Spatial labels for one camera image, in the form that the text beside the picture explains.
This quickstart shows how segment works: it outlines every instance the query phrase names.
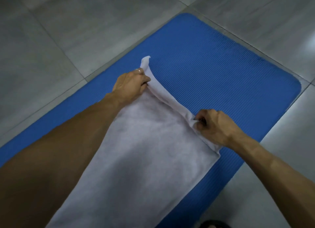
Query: left hand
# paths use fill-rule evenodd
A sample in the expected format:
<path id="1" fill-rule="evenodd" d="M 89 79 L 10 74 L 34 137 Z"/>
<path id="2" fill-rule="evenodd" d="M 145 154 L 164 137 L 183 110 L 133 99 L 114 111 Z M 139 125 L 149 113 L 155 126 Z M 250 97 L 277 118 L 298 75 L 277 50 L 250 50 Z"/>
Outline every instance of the left hand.
<path id="1" fill-rule="evenodd" d="M 143 69 L 138 68 L 118 77 L 112 93 L 124 106 L 128 105 L 142 95 L 150 80 L 150 77 L 144 74 Z"/>

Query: gray tile floor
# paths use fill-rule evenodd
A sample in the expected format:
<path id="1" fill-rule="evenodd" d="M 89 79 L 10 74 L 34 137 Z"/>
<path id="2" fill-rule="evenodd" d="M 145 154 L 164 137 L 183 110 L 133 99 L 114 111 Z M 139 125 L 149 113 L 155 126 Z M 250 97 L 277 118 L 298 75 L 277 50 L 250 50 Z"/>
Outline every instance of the gray tile floor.
<path id="1" fill-rule="evenodd" d="M 315 181 L 314 2 L 0 0 L 0 146 L 172 17 L 190 12 L 300 80 L 301 95 L 262 144 Z M 207 218 L 239 228 L 288 227 L 247 165 L 200 221 Z"/>

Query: blue yoga mat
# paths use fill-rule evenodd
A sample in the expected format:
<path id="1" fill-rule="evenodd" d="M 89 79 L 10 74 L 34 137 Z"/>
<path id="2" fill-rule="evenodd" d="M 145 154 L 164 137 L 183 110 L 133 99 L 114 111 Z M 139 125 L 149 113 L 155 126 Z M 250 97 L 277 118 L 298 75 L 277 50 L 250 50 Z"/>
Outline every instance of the blue yoga mat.
<path id="1" fill-rule="evenodd" d="M 56 126 L 111 92 L 119 75 L 150 55 L 156 79 L 193 114 L 213 108 L 261 141 L 299 94 L 289 73 L 235 43 L 191 14 L 180 14 L 0 149 L 0 166 Z M 158 227 L 191 227 L 243 160 L 228 148 Z"/>

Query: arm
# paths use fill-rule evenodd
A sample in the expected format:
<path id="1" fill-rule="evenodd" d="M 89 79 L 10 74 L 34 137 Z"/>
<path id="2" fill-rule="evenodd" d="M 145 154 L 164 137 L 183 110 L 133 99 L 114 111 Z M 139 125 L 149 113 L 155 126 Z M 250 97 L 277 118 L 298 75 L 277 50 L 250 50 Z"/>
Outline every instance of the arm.
<path id="1" fill-rule="evenodd" d="M 45 227 L 79 181 L 119 111 L 150 78 L 121 75 L 100 102 L 56 127 L 0 168 L 0 227 Z"/>
<path id="2" fill-rule="evenodd" d="M 234 150 L 254 171 L 291 227 L 315 227 L 315 184 L 247 136 L 222 111 L 201 110 L 195 128 Z"/>

